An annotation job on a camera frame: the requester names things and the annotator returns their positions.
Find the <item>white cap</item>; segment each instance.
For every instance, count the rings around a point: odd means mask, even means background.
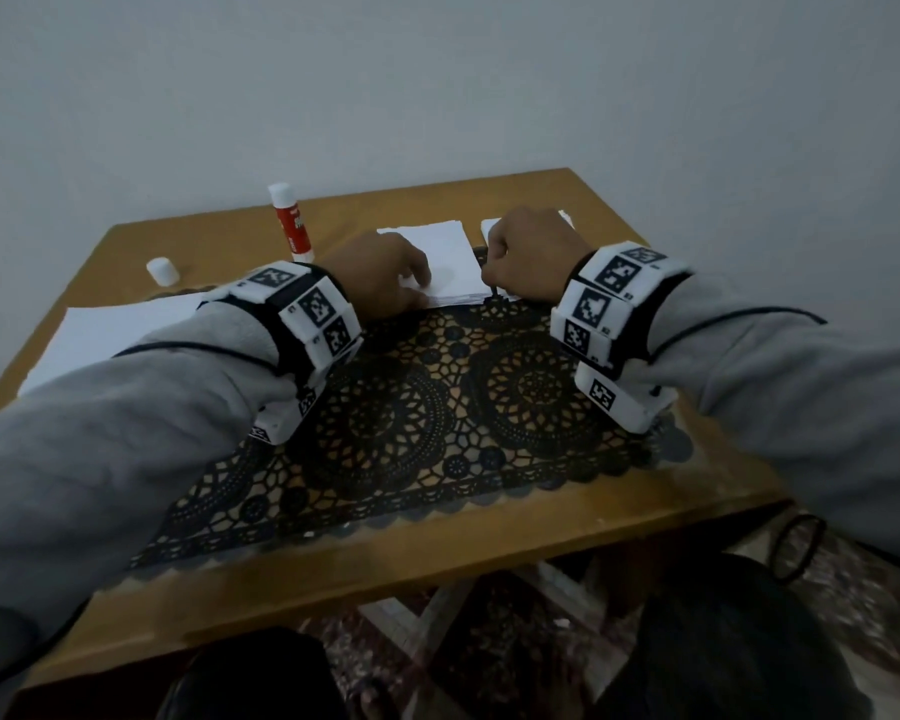
[[[270,191],[270,201],[277,209],[287,209],[297,204],[297,195],[290,188],[290,184],[284,181],[278,181],[276,184],[270,184],[266,187]]]
[[[166,257],[155,257],[146,263],[146,269],[149,271],[156,284],[167,288],[174,285],[180,280],[180,273],[177,268]]]

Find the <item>stack of paper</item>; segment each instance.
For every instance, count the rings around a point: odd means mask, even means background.
[[[563,217],[564,220],[567,221],[567,223],[570,225],[571,228],[573,227],[573,219],[571,219],[570,215],[568,215],[566,212],[564,212],[563,209],[560,210],[560,216]],[[503,219],[503,217],[497,216],[493,219],[484,219],[482,222],[480,222],[480,232],[483,233],[483,240],[486,241],[486,243],[488,245],[491,243],[491,230],[493,229],[494,225],[496,225],[498,222],[500,222],[501,219]],[[506,290],[504,290],[503,288],[500,288],[498,290],[500,291],[500,295],[504,296],[505,298],[510,299],[511,301],[519,301],[520,300],[519,295],[513,295],[513,294],[507,292]]]
[[[427,253],[432,280],[421,288],[413,277],[400,284],[419,290],[430,299],[430,308],[482,303],[492,295],[480,276],[480,263],[473,254],[464,226],[458,219],[420,227],[382,227],[378,232],[399,232],[416,248]]]
[[[68,308],[17,394],[24,395],[58,376],[107,361],[151,331],[189,318],[203,299],[202,293],[195,292],[131,305]]]

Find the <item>black lace doily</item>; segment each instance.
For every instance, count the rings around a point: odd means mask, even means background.
[[[130,568],[342,537],[689,459],[672,414],[635,436],[579,392],[576,361],[548,327],[549,307],[496,294],[371,326],[293,438],[249,438],[207,465]]]

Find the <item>glue stick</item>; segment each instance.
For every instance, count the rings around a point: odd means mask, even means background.
[[[289,248],[293,252],[293,260],[299,263],[312,263],[314,249],[307,236],[307,228],[303,226],[303,216],[300,216],[300,207],[297,206],[294,190],[282,181],[270,184],[267,189],[270,192],[273,209],[276,210],[276,217],[283,226],[283,233],[287,236]]]

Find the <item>gray sleeve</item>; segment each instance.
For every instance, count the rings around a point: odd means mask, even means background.
[[[657,311],[648,350],[754,305],[695,275]],[[900,347],[804,315],[751,315],[680,340],[627,378],[682,389],[808,510],[900,559]]]
[[[223,303],[145,341],[277,360],[266,329]],[[206,463],[234,450],[261,406],[295,393],[260,365],[154,350],[75,371],[0,411],[0,612],[51,635],[153,537]],[[18,624],[0,621],[0,669],[26,644]]]

